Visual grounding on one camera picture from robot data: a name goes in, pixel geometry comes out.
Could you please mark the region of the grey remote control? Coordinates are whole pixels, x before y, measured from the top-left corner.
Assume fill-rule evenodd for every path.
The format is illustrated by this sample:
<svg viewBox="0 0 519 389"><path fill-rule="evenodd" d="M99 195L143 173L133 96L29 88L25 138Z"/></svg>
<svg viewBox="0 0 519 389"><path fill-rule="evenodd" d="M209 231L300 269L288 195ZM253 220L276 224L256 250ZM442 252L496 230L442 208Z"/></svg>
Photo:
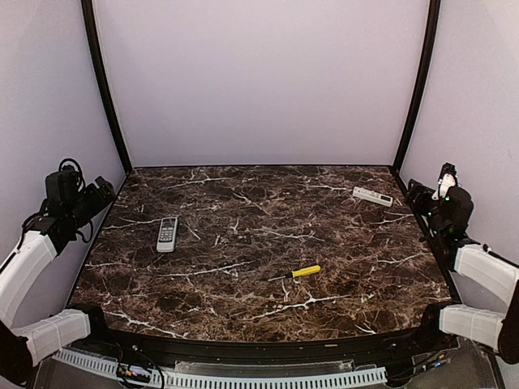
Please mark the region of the grey remote control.
<svg viewBox="0 0 519 389"><path fill-rule="evenodd" d="M156 249L159 253L170 253L174 251L177 231L177 217L166 217L161 220L156 245Z"/></svg>

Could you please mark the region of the yellow handle screwdriver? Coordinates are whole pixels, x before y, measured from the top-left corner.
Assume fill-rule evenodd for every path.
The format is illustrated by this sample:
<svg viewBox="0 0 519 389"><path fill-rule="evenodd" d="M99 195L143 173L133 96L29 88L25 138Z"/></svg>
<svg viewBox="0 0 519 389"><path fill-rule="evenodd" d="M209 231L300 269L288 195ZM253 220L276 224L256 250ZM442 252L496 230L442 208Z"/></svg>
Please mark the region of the yellow handle screwdriver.
<svg viewBox="0 0 519 389"><path fill-rule="evenodd" d="M287 273L283 276L277 276L277 277L270 278L270 279L268 279L268 282L273 282L275 280L293 279L293 278L299 278L299 277L303 277L303 276L309 276L309 275L318 273L320 271L321 271L321 266L319 266L319 265L314 265L311 267L304 267L304 268L296 270L296 271L291 271L290 273Z"/></svg>

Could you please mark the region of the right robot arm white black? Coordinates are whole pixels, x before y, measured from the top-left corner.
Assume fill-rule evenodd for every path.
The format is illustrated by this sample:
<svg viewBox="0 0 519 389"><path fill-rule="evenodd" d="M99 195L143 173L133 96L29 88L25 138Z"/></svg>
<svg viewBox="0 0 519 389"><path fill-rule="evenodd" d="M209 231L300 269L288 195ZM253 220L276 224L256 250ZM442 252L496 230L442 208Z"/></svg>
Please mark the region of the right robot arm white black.
<svg viewBox="0 0 519 389"><path fill-rule="evenodd" d="M427 223L425 240L449 271L468 278L498 297L504 313L457 303L433 310L414 334L414 345L430 352L445 334L461 336L491 349L509 364L518 363L518 266L489 245L471 239L466 230L474 210L470 193L447 173L436 189L411 179L405 202Z"/></svg>

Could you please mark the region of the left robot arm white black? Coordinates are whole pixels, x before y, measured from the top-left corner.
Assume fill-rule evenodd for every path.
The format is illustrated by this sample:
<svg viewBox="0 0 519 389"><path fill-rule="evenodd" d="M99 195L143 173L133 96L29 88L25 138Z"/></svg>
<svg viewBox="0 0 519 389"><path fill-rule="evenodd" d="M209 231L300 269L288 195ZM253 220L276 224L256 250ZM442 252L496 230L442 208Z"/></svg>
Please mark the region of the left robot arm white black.
<svg viewBox="0 0 519 389"><path fill-rule="evenodd" d="M19 243L1 264L1 376L15 385L26 383L43 359L77 340L97 353L114 347L114 334L91 322L83 310L65 309L25 327L14 326L15 314L39 275L116 199L113 185L103 177L85 186L76 171L52 173L45 186L40 210L24 222Z"/></svg>

